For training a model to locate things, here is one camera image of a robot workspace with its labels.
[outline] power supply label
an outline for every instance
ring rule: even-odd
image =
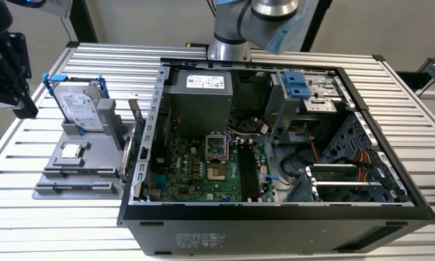
[[[91,97],[85,94],[61,93],[61,98],[73,123],[87,131],[103,130]]]
[[[187,88],[224,89],[224,76],[189,75]]]

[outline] case label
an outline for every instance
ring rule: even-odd
[[[223,247],[226,233],[176,233],[175,240],[179,248],[218,248]]]

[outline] white wall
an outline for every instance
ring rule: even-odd
[[[435,57],[435,0],[334,0],[312,52],[382,54],[415,71]]]
[[[205,0],[87,2],[100,42],[184,46],[187,42],[208,44],[214,39],[214,16]]]
[[[69,38],[59,17],[8,2],[7,5],[13,15],[9,32],[20,32],[27,37],[32,68],[32,79],[28,83],[33,91],[40,84],[40,76],[56,62]],[[0,109],[0,136],[7,131],[15,118],[12,111]]]

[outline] motherboard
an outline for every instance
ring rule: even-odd
[[[232,141],[214,133],[203,140],[175,138],[168,152],[168,170],[165,174],[153,174],[149,199],[163,202],[274,202],[275,188],[264,178],[268,167],[263,144],[243,141]]]

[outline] open computer tower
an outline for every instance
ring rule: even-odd
[[[148,255],[368,252],[435,214],[338,67],[161,59],[119,225]]]

